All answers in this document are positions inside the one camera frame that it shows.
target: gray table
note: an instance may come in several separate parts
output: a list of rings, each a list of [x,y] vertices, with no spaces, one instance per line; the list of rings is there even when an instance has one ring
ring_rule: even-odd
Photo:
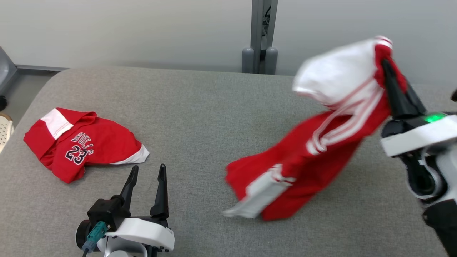
[[[225,218],[237,199],[224,167],[259,153],[323,108],[295,96],[292,77],[140,68],[67,70],[40,91],[0,155],[0,255],[77,257],[74,233],[98,198],[120,190],[132,165],[92,166],[67,185],[22,141],[54,107],[96,111],[128,127],[151,156],[131,211],[147,215],[160,163],[168,170],[175,250],[161,256],[445,256],[405,186],[404,167],[368,138],[348,167],[294,217]],[[415,86],[430,110],[455,109],[453,87]]]

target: green led indicator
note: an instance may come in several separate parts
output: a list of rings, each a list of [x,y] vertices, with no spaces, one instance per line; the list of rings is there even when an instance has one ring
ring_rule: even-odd
[[[431,114],[431,115],[425,117],[424,120],[426,122],[432,123],[432,122],[440,120],[440,119],[442,119],[442,118],[444,118],[446,116],[447,115],[445,115],[444,113],[439,112],[439,113],[434,113],[434,114]]]

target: gray floor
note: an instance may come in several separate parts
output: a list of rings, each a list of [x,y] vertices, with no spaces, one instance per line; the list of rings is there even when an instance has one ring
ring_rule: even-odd
[[[46,82],[57,72],[47,70],[18,70],[16,78],[5,93],[8,106],[2,112],[13,119],[16,126]]]

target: white wall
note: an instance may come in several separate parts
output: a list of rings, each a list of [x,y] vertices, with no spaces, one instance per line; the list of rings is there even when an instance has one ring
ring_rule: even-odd
[[[384,35],[412,82],[457,85],[456,11],[455,0],[280,0],[276,73],[294,75],[307,58]]]
[[[15,64],[241,71],[245,0],[11,0],[0,46]]]

